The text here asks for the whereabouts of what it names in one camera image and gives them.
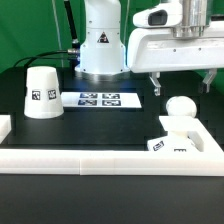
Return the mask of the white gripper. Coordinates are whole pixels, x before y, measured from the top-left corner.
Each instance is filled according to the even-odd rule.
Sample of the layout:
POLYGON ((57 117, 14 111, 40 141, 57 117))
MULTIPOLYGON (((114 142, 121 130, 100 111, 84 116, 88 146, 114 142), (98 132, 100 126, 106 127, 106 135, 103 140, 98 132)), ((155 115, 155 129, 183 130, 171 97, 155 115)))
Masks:
POLYGON ((161 94, 160 73, 208 69, 203 93, 224 68, 224 19, 212 19, 210 3, 160 3, 133 16, 127 64, 135 73, 151 72, 154 94, 161 94))

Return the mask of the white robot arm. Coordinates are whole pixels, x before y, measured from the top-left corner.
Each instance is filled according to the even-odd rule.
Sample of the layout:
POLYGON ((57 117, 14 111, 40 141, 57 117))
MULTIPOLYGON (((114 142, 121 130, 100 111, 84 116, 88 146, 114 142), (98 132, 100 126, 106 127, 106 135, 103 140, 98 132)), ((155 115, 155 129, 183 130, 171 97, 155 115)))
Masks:
POLYGON ((212 12, 213 0, 160 0, 136 13, 127 45, 120 41, 119 0, 84 0, 86 39, 76 71, 97 80, 126 71, 147 73, 160 94, 162 72, 202 70, 207 92, 224 68, 224 14, 212 12))

